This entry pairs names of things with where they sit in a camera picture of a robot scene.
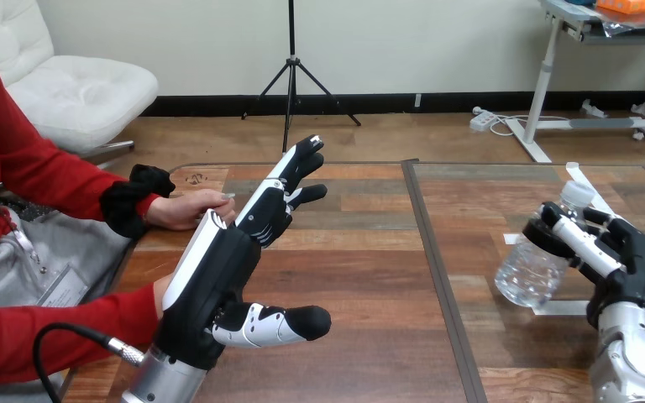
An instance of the white chair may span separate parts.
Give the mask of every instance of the white chair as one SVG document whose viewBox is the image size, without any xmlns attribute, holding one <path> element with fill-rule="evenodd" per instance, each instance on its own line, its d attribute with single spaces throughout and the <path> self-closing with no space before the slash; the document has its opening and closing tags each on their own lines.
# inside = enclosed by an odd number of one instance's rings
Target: white chair
<svg viewBox="0 0 645 403">
<path fill-rule="evenodd" d="M 36 0 L 0 0 L 0 75 L 41 136 L 87 156 L 132 148 L 131 141 L 106 143 L 155 100 L 158 90 L 155 76 L 136 65 L 54 56 Z"/>
</svg>

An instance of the black scrunchie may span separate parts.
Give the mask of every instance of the black scrunchie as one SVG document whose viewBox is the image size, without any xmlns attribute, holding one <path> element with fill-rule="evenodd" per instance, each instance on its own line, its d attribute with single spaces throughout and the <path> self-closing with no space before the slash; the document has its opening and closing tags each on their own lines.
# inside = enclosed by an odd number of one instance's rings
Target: black scrunchie
<svg viewBox="0 0 645 403">
<path fill-rule="evenodd" d="M 102 193 L 102 216 L 114 232 L 127 238 L 139 239 L 147 226 L 137 213 L 137 203 L 151 193 L 169 197 L 174 189 L 174 184 L 169 180 L 169 172 L 137 164 L 129 174 L 129 182 L 115 182 Z"/>
</svg>

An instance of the lanyard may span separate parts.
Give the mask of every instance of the lanyard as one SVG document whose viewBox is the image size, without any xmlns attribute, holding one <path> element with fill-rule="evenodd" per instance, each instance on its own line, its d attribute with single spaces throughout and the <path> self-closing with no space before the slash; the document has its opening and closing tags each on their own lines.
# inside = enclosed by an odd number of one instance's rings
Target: lanyard
<svg viewBox="0 0 645 403">
<path fill-rule="evenodd" d="M 16 242 L 18 242 L 18 245 L 21 247 L 21 249 L 23 249 L 24 252 L 36 264 L 40 264 L 40 257 L 38 256 L 38 253 L 35 251 L 35 246 L 30 241 L 30 239 L 26 237 L 26 234 L 23 231 L 19 230 L 18 227 L 16 227 L 16 224 L 14 224 L 11 221 L 10 217 L 6 216 L 6 213 L 4 213 L 1 210 L 1 208 L 0 208 L 0 216 L 6 222 L 8 227 L 11 229 L 11 232 L 13 233 L 13 236 L 16 238 Z M 45 273 L 45 271 L 46 271 L 45 267 L 41 267 L 40 272 Z"/>
</svg>

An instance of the prosthetic hand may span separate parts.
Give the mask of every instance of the prosthetic hand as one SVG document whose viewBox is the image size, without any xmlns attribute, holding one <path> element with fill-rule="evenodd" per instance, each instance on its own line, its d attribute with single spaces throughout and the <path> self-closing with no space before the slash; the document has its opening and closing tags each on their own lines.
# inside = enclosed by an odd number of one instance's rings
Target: prosthetic hand
<svg viewBox="0 0 645 403">
<path fill-rule="evenodd" d="M 227 228 L 213 210 L 204 215 L 165 292 L 153 345 L 144 357 L 129 347 L 121 352 L 135 356 L 128 361 L 140 367 L 122 402 L 187 403 L 226 346 L 279 346 L 327 334 L 330 316 L 320 307 L 284 309 L 242 299 L 261 249 L 283 234 L 296 207 L 327 193 L 322 185 L 296 189 L 322 166 L 322 146 L 318 136 L 294 145 L 234 226 Z"/>
<path fill-rule="evenodd" d="M 294 145 L 268 174 L 236 219 L 242 229 L 267 248 L 278 239 L 292 221 L 292 212 L 302 203 L 322 199 L 328 193 L 325 185 L 297 189 L 300 181 L 323 166 L 318 151 L 323 142 L 311 136 Z"/>
<path fill-rule="evenodd" d="M 590 368 L 595 401 L 645 402 L 645 234 L 623 218 L 585 209 L 601 227 L 582 231 L 553 203 L 541 219 L 572 251 L 579 271 L 595 284 L 587 320 L 599 329 L 598 355 Z"/>
</svg>

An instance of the black cable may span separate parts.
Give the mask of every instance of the black cable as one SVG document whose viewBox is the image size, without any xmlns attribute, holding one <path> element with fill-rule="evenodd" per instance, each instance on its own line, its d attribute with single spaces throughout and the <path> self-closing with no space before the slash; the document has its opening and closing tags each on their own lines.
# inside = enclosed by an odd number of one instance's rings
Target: black cable
<svg viewBox="0 0 645 403">
<path fill-rule="evenodd" d="M 43 368 L 43 362 L 41 361 L 41 357 L 40 357 L 40 344 L 43 341 L 43 337 L 48 332 L 53 330 L 71 331 L 77 334 L 78 336 L 81 336 L 88 340 L 92 340 L 93 342 L 99 344 L 103 348 L 108 348 L 108 343 L 110 343 L 110 340 L 112 338 L 106 334 L 100 333 L 97 330 L 93 330 L 89 327 L 74 325 L 71 323 L 51 323 L 50 325 L 47 325 L 42 329 L 40 329 L 40 332 L 38 332 L 38 334 L 35 336 L 34 344 L 33 344 L 33 361 L 35 366 L 35 372 L 38 374 L 38 377 L 40 378 L 40 382 L 43 384 L 45 391 L 48 392 L 48 396 L 50 400 L 53 401 L 53 403 L 60 403 L 60 396 L 58 396 L 58 392 L 55 391 L 53 384 L 50 383 L 50 379 L 48 379 L 48 374 L 45 372 L 45 369 Z"/>
</svg>

